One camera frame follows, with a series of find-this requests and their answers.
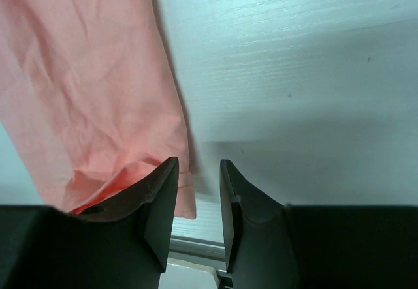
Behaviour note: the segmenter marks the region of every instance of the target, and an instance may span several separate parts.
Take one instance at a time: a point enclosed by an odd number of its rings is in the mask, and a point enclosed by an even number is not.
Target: pink fabric
[[[180,159],[187,132],[150,0],[1,0],[0,118],[48,204],[81,211]]]

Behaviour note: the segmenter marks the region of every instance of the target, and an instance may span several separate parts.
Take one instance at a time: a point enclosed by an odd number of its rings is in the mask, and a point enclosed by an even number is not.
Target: pink towel
[[[0,118],[48,204],[80,212],[180,159],[187,132],[151,0],[1,0]]]

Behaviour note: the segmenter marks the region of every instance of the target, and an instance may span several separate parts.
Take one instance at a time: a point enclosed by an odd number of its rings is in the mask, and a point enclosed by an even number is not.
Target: black plastic part
[[[234,288],[418,288],[418,207],[275,202],[221,162]]]
[[[178,160],[82,212],[0,207],[0,288],[158,288],[169,251]]]

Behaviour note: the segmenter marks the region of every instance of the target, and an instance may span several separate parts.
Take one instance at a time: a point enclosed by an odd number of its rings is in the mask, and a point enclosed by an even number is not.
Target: folded cloth
[[[0,119],[45,202],[81,212],[180,160],[187,131],[151,0],[1,0]]]

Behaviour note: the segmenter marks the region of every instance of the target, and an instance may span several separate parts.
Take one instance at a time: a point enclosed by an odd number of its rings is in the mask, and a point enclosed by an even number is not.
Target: white wooden surface
[[[223,241],[219,160],[281,203],[417,204],[418,0],[157,0]]]

